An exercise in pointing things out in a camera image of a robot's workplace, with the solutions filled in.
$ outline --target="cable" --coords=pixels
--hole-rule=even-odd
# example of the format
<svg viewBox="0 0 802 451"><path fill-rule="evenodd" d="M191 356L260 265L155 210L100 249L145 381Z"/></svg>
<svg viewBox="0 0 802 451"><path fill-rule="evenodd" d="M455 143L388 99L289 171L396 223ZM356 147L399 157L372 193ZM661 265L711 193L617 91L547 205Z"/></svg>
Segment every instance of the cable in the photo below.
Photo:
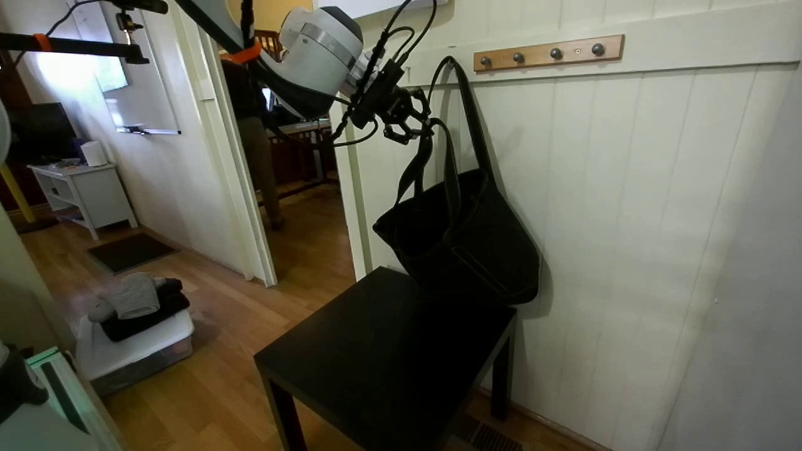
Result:
<svg viewBox="0 0 802 451"><path fill-rule="evenodd" d="M372 140L378 132L378 123L377 121L372 121L372 123L374 123L374 130L369 135L363 135L358 140L348 140L348 143L334 143L334 147L346 147L346 145L358 145L358 143Z"/></svg>
<svg viewBox="0 0 802 451"><path fill-rule="evenodd" d="M441 78L443 68L452 64L452 62L455 62L455 57L450 56L450 57L443 57L443 61L437 64L435 78L431 78L431 82L428 82L426 103L431 103L431 92L435 92L435 87L437 87L437 79Z"/></svg>
<svg viewBox="0 0 802 451"><path fill-rule="evenodd" d="M244 33L244 47L254 46L254 0L242 3L242 33Z"/></svg>
<svg viewBox="0 0 802 451"><path fill-rule="evenodd" d="M419 42L426 37L426 33L428 33L428 27L431 27L435 18L437 18L437 0L431 0L431 16L428 16L428 21L426 21L424 31L419 33L416 42L412 42L412 47L401 56L399 64L403 64L403 62L407 62L407 57L412 56L412 49L416 49L416 47L419 47Z"/></svg>
<svg viewBox="0 0 802 451"><path fill-rule="evenodd" d="M79 8L90 4L90 3L106 3L106 0L81 0L81 3L72 3L72 4L67 8L67 13L51 26L51 31L49 31L46 36L52 36L56 27L60 27ZM12 68L20 64L20 61L25 57L25 52L27 52L27 49L20 49L20 56L12 61Z"/></svg>
<svg viewBox="0 0 802 451"><path fill-rule="evenodd" d="M342 106L346 106L346 107L352 107L352 103L346 99L346 98L334 98L336 103L342 103Z"/></svg>
<svg viewBox="0 0 802 451"><path fill-rule="evenodd" d="M409 26L392 31L392 36L396 36L396 33L409 33L409 37L401 42L401 47L396 49L396 56L392 61L399 61L399 56L409 46L409 41L416 37L416 31Z"/></svg>
<svg viewBox="0 0 802 451"><path fill-rule="evenodd" d="M383 46L387 46L387 41L393 36L393 26L396 26L399 16L407 9L409 3L412 3L412 0L403 0L403 3L396 8L393 18L383 26L381 37L378 37L378 42L377 42L377 47L374 47L374 52L372 52L369 68L366 68L366 73L361 76L361 79L356 82L356 92L352 94L353 103L358 103L358 98L366 92L366 86L372 82L372 76L374 76L374 69L377 69L377 62L383 57ZM348 121L352 121L352 115L353 115L353 103L348 106L348 109L344 113L342 123L336 125L334 140L346 130L346 125L348 125Z"/></svg>

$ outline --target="black bag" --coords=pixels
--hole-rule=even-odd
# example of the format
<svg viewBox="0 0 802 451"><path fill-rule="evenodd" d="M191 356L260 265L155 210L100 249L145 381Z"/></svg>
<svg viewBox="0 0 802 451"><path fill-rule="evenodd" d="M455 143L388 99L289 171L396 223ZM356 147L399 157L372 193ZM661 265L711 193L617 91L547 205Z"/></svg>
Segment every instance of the black bag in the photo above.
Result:
<svg viewBox="0 0 802 451"><path fill-rule="evenodd" d="M537 249L497 187L470 78L455 57L441 62L447 64L460 78L478 168L456 173L450 128L431 121L399 181L396 205L374 223L374 231L393 249L409 276L443 300L529 302L540 291ZM447 135L447 171L443 182L422 190L435 128Z"/></svg>

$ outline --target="floor mat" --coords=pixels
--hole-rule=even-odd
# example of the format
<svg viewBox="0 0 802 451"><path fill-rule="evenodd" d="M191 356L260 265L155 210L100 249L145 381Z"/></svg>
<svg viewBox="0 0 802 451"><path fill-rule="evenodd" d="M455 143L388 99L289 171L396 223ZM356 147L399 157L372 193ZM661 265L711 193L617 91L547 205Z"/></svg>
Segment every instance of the floor mat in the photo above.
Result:
<svg viewBox="0 0 802 451"><path fill-rule="evenodd" d="M174 249L140 232L140 236L130 236L124 241L112 241L112 244L90 249L87 254L94 257L99 257L112 274L121 274L133 265L143 265L149 260L164 257L164 255L174 254Z"/></svg>

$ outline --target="white wall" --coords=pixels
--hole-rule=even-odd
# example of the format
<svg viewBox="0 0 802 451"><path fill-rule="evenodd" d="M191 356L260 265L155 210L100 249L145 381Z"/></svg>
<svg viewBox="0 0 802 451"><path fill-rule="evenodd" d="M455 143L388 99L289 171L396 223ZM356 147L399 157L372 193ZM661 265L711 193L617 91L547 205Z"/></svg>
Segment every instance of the white wall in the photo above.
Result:
<svg viewBox="0 0 802 451"><path fill-rule="evenodd" d="M64 13L65 3L51 0L0 4L5 27L12 33L42 33ZM230 121L230 109L220 107L228 99L219 103L214 94L216 86L200 56L199 33L180 18L179 4L171 4L171 16L145 13L155 64L183 130L179 138L119 135L85 56L27 56L25 82L32 99L65 103L84 132L106 140L145 227L244 276L274 281L270 262L264 257L267 241L255 232L258 217L249 215L254 196L245 196L245 182L237 175L244 171L244 156L234 135L220 128ZM56 36L79 37L71 21Z"/></svg>
<svg viewBox="0 0 802 451"><path fill-rule="evenodd" d="M0 340L49 349L72 345L46 281L36 270L18 231L0 208Z"/></svg>
<svg viewBox="0 0 802 451"><path fill-rule="evenodd" d="M409 79L422 82L447 52L471 69L471 49L501 42L629 33L621 69L471 76L508 200L550 265L540 305L522 309L515 401L611 449L659 444L800 61L797 47L778 57L790 64L772 52L800 27L800 8L728 9L747 3L456 0L424 41L426 57L409 62ZM363 21L366 42L387 21ZM393 202L409 156L381 138L358 145L366 221L352 226L369 231ZM374 232L366 254L399 265Z"/></svg>
<svg viewBox="0 0 802 451"><path fill-rule="evenodd" d="M681 386L664 451L802 449L802 69Z"/></svg>

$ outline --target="white cabinet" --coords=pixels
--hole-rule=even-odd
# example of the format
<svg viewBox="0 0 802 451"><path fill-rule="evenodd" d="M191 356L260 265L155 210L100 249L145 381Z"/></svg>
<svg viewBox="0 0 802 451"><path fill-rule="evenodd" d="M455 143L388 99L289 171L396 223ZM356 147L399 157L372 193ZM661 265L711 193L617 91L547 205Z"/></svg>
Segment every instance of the white cabinet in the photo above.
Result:
<svg viewBox="0 0 802 451"><path fill-rule="evenodd" d="M99 227L128 221L136 227L128 196L115 166L32 166L52 212L60 221L81 223L99 241Z"/></svg>

